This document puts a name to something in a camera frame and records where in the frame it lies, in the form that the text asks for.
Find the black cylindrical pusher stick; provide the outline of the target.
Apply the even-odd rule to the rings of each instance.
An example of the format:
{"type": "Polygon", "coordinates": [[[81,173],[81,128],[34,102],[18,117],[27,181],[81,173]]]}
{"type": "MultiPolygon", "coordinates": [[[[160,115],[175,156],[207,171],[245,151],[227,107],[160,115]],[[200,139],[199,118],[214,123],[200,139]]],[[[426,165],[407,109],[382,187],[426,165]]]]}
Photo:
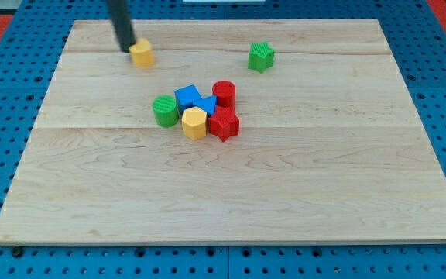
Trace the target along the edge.
{"type": "Polygon", "coordinates": [[[120,50],[128,53],[136,43],[126,0],[105,0],[120,50]]]}

